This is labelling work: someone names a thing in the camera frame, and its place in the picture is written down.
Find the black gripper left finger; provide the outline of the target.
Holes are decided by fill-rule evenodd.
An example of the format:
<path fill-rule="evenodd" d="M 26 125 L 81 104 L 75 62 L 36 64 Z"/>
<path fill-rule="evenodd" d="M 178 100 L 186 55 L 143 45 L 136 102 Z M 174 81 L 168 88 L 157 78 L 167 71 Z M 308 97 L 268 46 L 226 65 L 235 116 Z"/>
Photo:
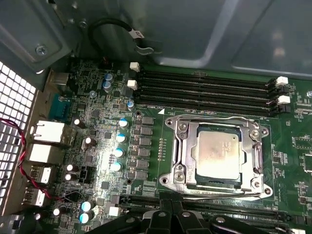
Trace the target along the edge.
<path fill-rule="evenodd" d="M 169 234 L 173 215 L 172 196 L 159 198 L 159 210 L 148 211 L 142 219 L 129 214 L 109 221 L 90 234 Z"/>

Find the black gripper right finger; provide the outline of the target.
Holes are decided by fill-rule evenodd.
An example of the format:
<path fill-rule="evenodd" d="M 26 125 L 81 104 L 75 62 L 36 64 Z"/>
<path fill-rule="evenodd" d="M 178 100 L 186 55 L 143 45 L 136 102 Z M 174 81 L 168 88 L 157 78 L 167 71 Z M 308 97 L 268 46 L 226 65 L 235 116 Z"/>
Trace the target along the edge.
<path fill-rule="evenodd" d="M 183 208 L 183 199 L 173 198 L 173 214 L 185 234 L 257 234 L 258 229 L 226 215 L 215 215 L 205 221 Z"/>

